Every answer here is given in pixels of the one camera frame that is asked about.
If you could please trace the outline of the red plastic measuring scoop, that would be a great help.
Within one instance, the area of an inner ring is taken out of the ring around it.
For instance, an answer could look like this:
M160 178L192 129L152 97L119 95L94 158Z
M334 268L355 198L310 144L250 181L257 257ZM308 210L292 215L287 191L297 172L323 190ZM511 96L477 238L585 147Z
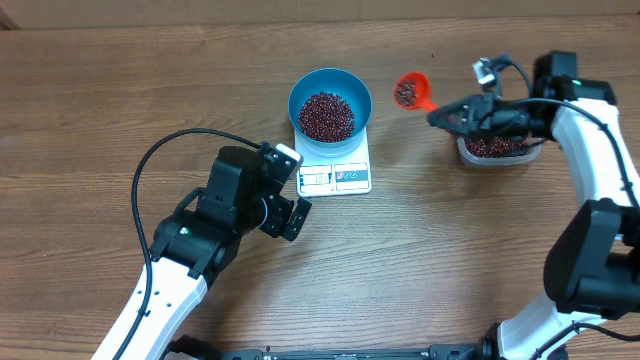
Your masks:
M432 99L432 86L422 72L409 72L400 77L393 89L396 104L406 110L433 112L439 106Z

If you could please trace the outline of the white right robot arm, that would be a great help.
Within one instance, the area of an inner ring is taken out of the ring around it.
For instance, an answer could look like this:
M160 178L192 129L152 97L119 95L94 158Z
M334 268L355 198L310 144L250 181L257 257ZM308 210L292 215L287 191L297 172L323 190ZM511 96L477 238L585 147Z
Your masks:
M624 342L638 336L604 328L639 310L639 175L619 126L611 85L582 79L577 56L551 51L534 63L528 97L502 98L506 57L473 66L483 91L441 107L427 121L466 140L533 137L562 149L579 209L549 251L544 291L476 345L433 345L433 359L565 359L585 330Z

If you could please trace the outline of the white digital kitchen scale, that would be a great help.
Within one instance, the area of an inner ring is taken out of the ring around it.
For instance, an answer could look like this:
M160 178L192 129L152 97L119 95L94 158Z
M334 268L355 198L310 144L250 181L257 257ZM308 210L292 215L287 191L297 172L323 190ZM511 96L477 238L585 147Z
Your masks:
M344 144L317 143L300 132L294 139L295 150L303 157L296 175L299 196L363 195L372 190L366 129Z

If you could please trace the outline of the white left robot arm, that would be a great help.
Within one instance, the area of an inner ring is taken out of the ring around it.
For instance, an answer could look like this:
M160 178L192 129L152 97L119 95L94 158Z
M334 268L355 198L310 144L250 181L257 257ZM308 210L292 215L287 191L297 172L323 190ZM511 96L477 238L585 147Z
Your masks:
M303 160L284 144L221 148L207 185L190 192L158 224L138 283L95 358L161 358L235 259L243 236L258 229L295 240L311 204L280 192Z

